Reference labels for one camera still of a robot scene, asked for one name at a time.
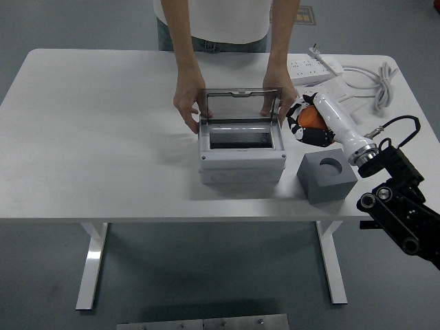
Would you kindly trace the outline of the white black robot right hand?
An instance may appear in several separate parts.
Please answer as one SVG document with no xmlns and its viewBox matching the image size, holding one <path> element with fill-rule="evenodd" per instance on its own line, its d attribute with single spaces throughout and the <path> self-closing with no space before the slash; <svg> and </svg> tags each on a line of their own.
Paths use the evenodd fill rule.
<svg viewBox="0 0 440 330">
<path fill-rule="evenodd" d="M 303 95 L 286 118 L 289 129 L 299 142 L 319 147 L 340 143 L 351 162 L 373 144 L 372 139 L 360 133 L 339 103 L 324 93 Z"/>
</svg>

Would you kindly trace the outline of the person's right hand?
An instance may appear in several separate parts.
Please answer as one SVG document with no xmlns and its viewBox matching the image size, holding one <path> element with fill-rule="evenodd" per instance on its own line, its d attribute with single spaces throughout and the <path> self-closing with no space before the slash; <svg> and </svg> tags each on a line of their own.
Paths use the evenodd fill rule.
<svg viewBox="0 0 440 330">
<path fill-rule="evenodd" d="M 193 118 L 198 114 L 194 108 L 199 103 L 200 93 L 206 84 L 200 71 L 179 72 L 173 105 L 178 110 L 184 123 L 194 133 L 199 132 L 199 123 Z"/>
</svg>

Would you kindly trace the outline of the person's left hand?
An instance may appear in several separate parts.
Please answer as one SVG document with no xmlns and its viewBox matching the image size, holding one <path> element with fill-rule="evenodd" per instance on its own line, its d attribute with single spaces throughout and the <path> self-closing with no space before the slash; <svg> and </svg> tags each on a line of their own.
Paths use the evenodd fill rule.
<svg viewBox="0 0 440 330">
<path fill-rule="evenodd" d="M 280 87 L 280 107 L 278 110 L 278 121 L 282 124 L 286 118 L 291 106 L 295 103 L 298 97 L 297 91 L 291 81 L 287 71 L 267 71 L 263 79 L 264 88 Z"/>
</svg>

